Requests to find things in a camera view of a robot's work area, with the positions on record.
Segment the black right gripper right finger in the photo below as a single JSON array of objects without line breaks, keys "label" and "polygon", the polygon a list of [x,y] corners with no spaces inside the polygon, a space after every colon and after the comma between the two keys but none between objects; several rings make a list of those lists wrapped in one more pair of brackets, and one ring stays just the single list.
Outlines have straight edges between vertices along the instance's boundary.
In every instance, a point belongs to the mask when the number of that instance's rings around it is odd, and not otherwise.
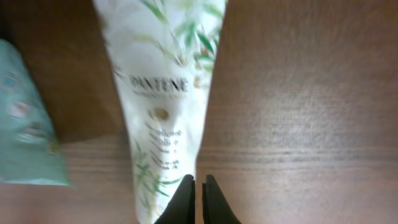
[{"label": "black right gripper right finger", "polygon": [[202,183],[202,205],[204,224],[241,224],[213,175]]}]

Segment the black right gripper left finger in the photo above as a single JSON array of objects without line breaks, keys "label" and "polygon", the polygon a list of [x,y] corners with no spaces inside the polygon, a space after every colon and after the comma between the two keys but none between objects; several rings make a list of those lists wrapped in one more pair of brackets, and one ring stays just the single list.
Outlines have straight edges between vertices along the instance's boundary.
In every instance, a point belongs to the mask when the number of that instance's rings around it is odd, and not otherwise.
[{"label": "black right gripper left finger", "polygon": [[185,175],[174,196],[155,224],[195,223],[195,180]]}]

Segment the white floral cream tube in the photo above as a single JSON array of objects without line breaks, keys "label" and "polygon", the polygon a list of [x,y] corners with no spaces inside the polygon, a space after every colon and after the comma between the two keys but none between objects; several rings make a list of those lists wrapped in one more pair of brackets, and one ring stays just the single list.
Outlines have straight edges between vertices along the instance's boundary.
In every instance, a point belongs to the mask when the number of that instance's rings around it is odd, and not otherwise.
[{"label": "white floral cream tube", "polygon": [[227,0],[95,0],[129,136],[139,223],[196,160]]}]

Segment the mint green wipes pack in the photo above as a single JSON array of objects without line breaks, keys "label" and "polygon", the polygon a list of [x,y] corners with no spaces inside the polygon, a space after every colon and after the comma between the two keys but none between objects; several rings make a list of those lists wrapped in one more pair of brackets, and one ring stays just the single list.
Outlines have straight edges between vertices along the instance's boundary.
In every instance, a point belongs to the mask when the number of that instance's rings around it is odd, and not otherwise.
[{"label": "mint green wipes pack", "polygon": [[49,114],[19,51],[1,40],[1,183],[69,186]]}]

